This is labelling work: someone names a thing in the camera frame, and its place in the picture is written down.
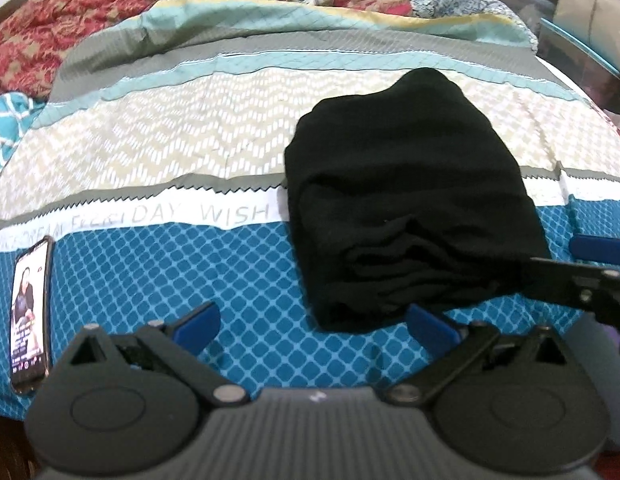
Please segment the glass table with teal edge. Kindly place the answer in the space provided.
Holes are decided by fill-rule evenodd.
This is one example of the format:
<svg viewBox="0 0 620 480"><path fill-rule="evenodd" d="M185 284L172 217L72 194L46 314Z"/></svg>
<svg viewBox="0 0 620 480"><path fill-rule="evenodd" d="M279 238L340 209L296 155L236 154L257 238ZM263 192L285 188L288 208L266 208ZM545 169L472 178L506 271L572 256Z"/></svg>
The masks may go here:
<svg viewBox="0 0 620 480"><path fill-rule="evenodd" d="M620 0L500 0L538 36L538 55L620 115Z"/></svg>

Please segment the black smartphone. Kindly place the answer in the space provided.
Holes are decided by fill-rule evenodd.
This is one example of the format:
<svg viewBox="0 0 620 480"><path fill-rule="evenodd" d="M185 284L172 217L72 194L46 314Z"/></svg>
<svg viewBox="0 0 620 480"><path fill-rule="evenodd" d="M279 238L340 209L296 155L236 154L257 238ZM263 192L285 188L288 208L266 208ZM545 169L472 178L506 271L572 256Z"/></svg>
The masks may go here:
<svg viewBox="0 0 620 480"><path fill-rule="evenodd" d="M10 382L25 396L40 387L52 368L50 289L55 242L49 235L15 262L10 313Z"/></svg>

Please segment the teal white lattice pillow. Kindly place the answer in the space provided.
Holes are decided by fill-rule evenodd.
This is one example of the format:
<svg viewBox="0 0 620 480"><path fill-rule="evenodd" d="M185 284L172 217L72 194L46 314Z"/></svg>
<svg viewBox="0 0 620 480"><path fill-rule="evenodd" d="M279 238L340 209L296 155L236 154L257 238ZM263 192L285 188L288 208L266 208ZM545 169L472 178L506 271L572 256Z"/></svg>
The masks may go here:
<svg viewBox="0 0 620 480"><path fill-rule="evenodd" d="M22 92L0 96L0 174L43 107L43 102Z"/></svg>

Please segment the black pants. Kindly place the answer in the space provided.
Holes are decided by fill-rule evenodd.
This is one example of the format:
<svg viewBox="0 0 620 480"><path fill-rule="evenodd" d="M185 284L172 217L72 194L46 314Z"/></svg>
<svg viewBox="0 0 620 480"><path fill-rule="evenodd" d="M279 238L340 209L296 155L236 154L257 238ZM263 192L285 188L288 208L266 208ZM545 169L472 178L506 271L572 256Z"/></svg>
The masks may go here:
<svg viewBox="0 0 620 480"><path fill-rule="evenodd" d="M327 332L511 295L512 264L549 254L518 162L432 68L319 102L284 157L291 241Z"/></svg>

